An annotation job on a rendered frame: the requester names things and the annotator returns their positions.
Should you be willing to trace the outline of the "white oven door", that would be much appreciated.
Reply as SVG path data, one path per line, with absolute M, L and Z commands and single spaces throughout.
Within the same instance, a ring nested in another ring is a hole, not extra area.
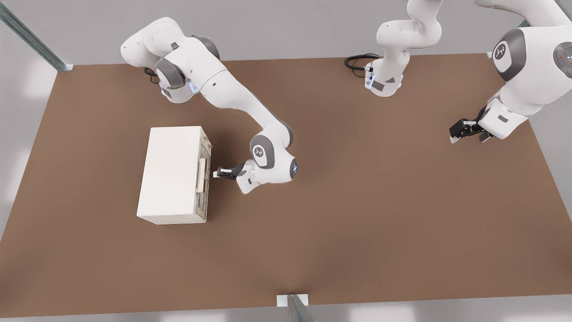
M 195 192 L 196 201 L 195 201 L 195 213 L 200 216 L 204 222 L 206 222 L 207 216 L 207 208 L 208 208 L 208 188 L 209 188 L 209 178 L 210 178 L 210 161 L 212 157 L 212 143 L 206 136 L 206 133 L 202 129 L 199 128 L 199 147 L 198 147 L 198 160 L 201 157 L 205 157 L 207 159 L 207 166 L 206 169 L 208 170 L 208 179 L 206 180 L 205 190 L 204 193 L 197 194 Z

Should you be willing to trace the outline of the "white oven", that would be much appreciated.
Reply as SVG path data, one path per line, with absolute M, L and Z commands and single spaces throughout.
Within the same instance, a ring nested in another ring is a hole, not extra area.
M 137 216 L 156 225 L 205 223 L 195 213 L 199 126 L 153 127 Z

